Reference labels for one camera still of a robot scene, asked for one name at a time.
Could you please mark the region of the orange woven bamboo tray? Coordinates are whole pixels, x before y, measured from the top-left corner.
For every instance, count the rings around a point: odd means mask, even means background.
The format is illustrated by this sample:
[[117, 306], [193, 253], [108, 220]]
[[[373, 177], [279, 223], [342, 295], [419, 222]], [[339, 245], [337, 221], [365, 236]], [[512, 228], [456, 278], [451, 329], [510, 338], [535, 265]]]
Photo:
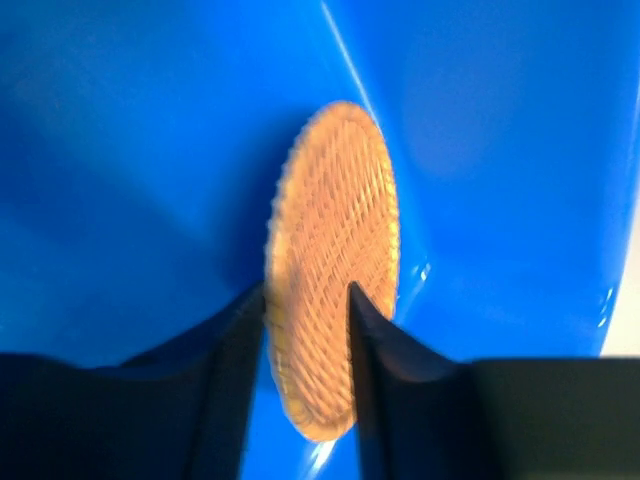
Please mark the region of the orange woven bamboo tray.
[[321, 443], [355, 423], [348, 288], [394, 314], [400, 223], [384, 137], [359, 105], [337, 101], [297, 136], [272, 202], [265, 246], [269, 362], [283, 409]]

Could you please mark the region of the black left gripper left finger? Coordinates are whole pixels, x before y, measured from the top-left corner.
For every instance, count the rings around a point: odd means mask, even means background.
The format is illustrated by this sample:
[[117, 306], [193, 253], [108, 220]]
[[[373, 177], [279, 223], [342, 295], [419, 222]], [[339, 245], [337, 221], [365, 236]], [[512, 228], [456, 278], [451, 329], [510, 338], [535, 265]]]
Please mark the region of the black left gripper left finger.
[[235, 479], [263, 336], [261, 285], [115, 367], [1, 357], [5, 479]]

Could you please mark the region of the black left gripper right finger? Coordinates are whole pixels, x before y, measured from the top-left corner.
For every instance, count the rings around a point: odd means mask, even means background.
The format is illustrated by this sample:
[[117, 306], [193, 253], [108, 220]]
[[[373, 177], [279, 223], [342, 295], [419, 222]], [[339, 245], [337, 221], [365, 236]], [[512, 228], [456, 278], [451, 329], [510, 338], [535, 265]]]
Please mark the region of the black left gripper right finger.
[[365, 479], [635, 479], [639, 362], [456, 362], [348, 290]]

